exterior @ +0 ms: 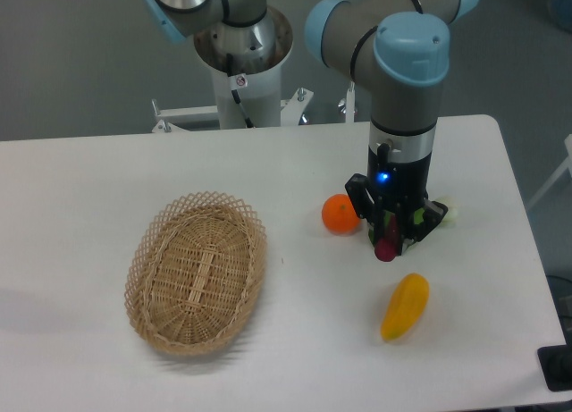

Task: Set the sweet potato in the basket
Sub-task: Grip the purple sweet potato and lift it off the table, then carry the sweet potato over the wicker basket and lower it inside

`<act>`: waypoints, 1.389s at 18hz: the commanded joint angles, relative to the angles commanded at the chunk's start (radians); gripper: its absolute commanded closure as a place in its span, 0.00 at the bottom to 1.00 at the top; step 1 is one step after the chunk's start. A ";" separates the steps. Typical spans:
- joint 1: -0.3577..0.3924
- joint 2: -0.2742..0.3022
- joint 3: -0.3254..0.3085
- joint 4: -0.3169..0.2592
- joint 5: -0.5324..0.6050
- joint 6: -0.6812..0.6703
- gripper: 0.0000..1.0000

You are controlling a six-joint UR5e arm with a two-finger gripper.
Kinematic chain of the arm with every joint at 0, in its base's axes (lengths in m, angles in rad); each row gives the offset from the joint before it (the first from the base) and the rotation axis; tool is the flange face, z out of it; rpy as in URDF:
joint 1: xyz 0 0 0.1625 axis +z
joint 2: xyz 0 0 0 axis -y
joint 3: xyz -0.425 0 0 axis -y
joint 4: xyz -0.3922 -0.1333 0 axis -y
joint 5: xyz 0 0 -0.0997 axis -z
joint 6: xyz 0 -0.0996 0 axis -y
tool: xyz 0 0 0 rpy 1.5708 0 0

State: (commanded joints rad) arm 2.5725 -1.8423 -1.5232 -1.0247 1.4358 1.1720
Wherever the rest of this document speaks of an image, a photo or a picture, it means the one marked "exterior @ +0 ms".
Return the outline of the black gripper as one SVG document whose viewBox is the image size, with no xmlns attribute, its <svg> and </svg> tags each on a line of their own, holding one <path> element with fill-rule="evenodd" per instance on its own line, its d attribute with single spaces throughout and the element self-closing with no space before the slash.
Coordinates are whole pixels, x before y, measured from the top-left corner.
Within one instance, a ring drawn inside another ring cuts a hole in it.
<svg viewBox="0 0 572 412">
<path fill-rule="evenodd" d="M 388 162 L 379 167 L 377 154 L 368 149 L 367 176 L 354 173 L 345 190 L 358 218 L 366 220 L 375 247 L 385 232 L 385 211 L 399 212 L 399 255 L 421 242 L 449 212 L 439 201 L 427 198 L 426 184 L 432 154 L 415 162 Z"/>
</svg>

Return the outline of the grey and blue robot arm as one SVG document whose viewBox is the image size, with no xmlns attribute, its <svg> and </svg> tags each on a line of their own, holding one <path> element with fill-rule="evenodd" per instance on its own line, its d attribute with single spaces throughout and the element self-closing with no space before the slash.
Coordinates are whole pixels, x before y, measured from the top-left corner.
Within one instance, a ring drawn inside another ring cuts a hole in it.
<svg viewBox="0 0 572 412">
<path fill-rule="evenodd" d="M 224 129 L 283 121 L 280 69 L 292 48 L 289 22 L 267 0 L 143 0 L 163 33 L 191 40 L 211 70 Z M 307 16 L 307 51 L 371 97 L 366 174 L 346 183 L 376 257 L 389 262 L 422 241 L 448 209 L 426 183 L 449 26 L 479 0 L 322 0 Z"/>
</svg>

